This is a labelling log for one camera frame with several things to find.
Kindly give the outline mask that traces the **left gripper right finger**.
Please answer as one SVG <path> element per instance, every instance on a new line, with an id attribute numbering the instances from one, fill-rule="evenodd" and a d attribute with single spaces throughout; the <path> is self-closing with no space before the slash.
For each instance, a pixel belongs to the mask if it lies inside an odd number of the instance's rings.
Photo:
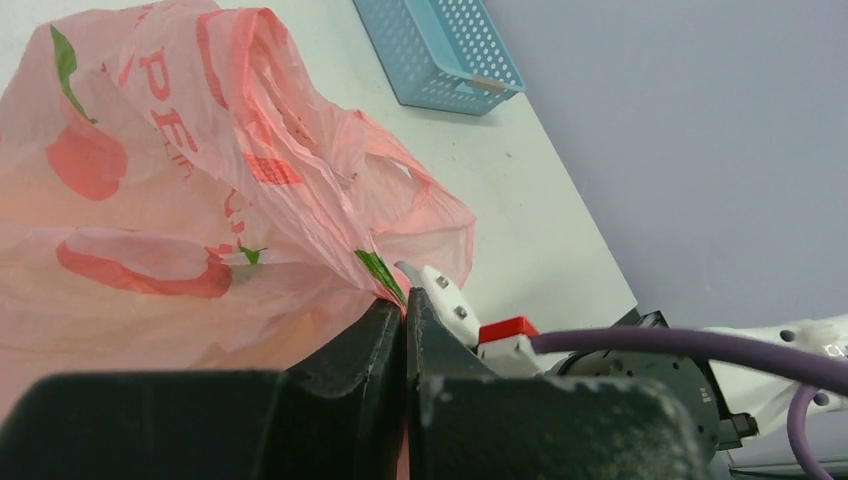
<path id="1" fill-rule="evenodd" d="M 694 424 L 652 380 L 500 377 L 441 324 L 426 292 L 407 310 L 414 479 L 702 479 Z"/>

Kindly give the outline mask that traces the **pink plastic bag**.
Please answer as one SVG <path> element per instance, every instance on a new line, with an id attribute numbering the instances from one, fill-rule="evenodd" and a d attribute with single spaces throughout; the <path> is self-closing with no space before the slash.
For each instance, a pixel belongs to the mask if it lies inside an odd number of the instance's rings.
<path id="1" fill-rule="evenodd" d="M 400 263 L 466 280 L 474 228 L 271 9 L 45 22 L 1 99 L 1 410 L 58 372 L 287 367 L 404 306 Z"/>

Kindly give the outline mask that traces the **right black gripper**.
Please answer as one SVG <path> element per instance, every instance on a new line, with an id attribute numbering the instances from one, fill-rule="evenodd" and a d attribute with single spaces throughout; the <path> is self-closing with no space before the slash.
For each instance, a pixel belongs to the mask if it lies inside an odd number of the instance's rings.
<path id="1" fill-rule="evenodd" d="M 737 449 L 759 434 L 757 420 L 734 411 L 706 359 L 623 350 L 577 351 L 549 369 L 558 377 L 649 379 L 662 384 L 685 411 L 687 434 L 704 458 Z"/>

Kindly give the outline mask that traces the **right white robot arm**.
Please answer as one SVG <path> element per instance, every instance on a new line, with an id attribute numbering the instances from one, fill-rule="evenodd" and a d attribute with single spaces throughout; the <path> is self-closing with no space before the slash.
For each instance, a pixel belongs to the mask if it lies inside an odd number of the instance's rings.
<path id="1" fill-rule="evenodd" d="M 836 360 L 847 357 L 845 315 L 771 327 L 714 330 Z M 797 389 L 797 384 L 789 379 L 716 360 L 614 350 L 572 353 L 548 373 L 640 377 L 665 384 L 689 411 L 707 459 L 719 451 L 741 448 L 747 439 L 784 426 Z"/>

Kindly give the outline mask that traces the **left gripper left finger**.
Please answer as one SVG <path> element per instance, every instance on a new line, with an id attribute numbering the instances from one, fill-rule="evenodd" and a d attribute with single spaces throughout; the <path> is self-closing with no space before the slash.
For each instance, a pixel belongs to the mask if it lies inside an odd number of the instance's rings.
<path id="1" fill-rule="evenodd" d="M 391 479 L 403 326 L 376 301 L 286 370 L 56 374 L 1 429 L 5 479 Z"/>

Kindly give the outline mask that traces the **light blue plastic basket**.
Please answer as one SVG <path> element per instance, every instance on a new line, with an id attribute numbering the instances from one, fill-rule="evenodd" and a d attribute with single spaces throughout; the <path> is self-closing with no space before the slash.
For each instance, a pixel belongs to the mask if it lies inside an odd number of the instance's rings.
<path id="1" fill-rule="evenodd" d="M 399 104 L 484 116 L 525 91 L 483 2 L 353 4 Z"/>

